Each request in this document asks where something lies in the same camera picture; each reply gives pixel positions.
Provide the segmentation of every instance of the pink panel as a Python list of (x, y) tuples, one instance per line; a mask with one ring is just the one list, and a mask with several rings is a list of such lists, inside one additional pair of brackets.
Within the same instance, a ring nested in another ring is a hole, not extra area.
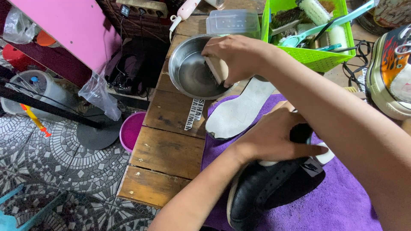
[(91, 69), (121, 44), (119, 34), (94, 0), (9, 0)]

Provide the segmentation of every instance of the electrical outlet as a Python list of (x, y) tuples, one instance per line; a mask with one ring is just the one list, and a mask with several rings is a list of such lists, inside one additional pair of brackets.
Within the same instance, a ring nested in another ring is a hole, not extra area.
[(167, 18), (169, 13), (164, 2), (156, 2), (151, 0), (116, 0), (116, 3), (127, 5), (130, 7), (130, 10), (137, 14), (140, 14), (139, 8), (143, 8), (146, 11), (145, 15), (150, 15), (153, 17), (158, 17), (158, 14), (160, 14), (161, 18)]

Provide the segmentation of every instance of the white bucket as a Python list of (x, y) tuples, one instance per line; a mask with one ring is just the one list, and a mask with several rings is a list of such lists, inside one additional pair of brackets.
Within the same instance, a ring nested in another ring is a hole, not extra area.
[[(61, 86), (59, 86), (58, 84), (56, 84), (53, 80), (53, 78), (42, 71), (38, 71), (38, 70), (30, 70), (30, 71), (25, 71), (25, 72), (21, 72), (18, 75), (15, 75), (13, 78), (10, 79), (10, 82), (12, 83), (16, 83), (19, 84), (31, 91), (33, 91), (33, 89), (31, 89), (30, 87), (27, 87), (27, 84), (21, 84), (18, 81), (20, 80), (20, 78), (22, 78), (23, 80), (25, 80), (26, 83), (29, 83), (31, 77), (33, 76), (37, 76), (37, 78), (39, 79), (39, 82), (47, 82), (47, 86), (46, 86), (46, 91), (42, 94), (44, 96), (47, 96), (49, 98), (52, 98), (53, 100), (62, 103), (64, 105), (69, 106), (70, 108), (74, 108), (76, 106), (76, 100), (73, 97), (73, 94), (69, 93), (66, 89), (62, 88)], [(13, 89), (13, 86), (10, 84), (6, 84), (6, 87)], [(59, 107), (63, 110), (66, 111), (70, 111), (73, 112), (72, 110), (68, 109), (67, 107), (60, 105), (52, 100), (49, 100), (45, 97), (41, 97), (41, 96), (34, 96), (34, 98), (39, 99), (45, 103), (51, 104), (53, 106)], [(9, 100), (9, 99), (5, 99), (5, 98), (1, 98), (1, 105), (2, 108), (5, 112), (10, 113), (10, 114), (23, 114), (26, 115), (26, 112), (23, 111), (23, 109), (21, 108), (20, 104)], [(31, 111), (40, 119), (48, 119), (48, 120), (53, 120), (53, 121), (61, 121), (63, 120), (62, 117), (57, 116), (57, 115), (53, 115), (50, 114), (48, 112), (45, 111), (41, 111), (35, 108), (31, 108)]]

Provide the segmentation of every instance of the black leather sneaker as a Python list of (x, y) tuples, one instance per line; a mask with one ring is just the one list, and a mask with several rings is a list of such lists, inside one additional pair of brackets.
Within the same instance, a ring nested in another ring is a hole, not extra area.
[[(298, 124), (290, 131), (290, 140), (310, 144), (312, 132), (308, 124)], [(227, 203), (228, 222), (236, 231), (252, 231), (264, 212), (308, 194), (325, 176), (310, 157), (253, 161), (233, 179)]]

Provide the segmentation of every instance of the green pen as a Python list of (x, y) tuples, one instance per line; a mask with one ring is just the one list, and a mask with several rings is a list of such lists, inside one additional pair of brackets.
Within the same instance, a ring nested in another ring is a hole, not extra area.
[(316, 51), (329, 51), (329, 50), (334, 50), (341, 47), (341, 43), (335, 44), (335, 45), (330, 45), (330, 46), (325, 46), (325, 47), (320, 47), (317, 49), (314, 49)]

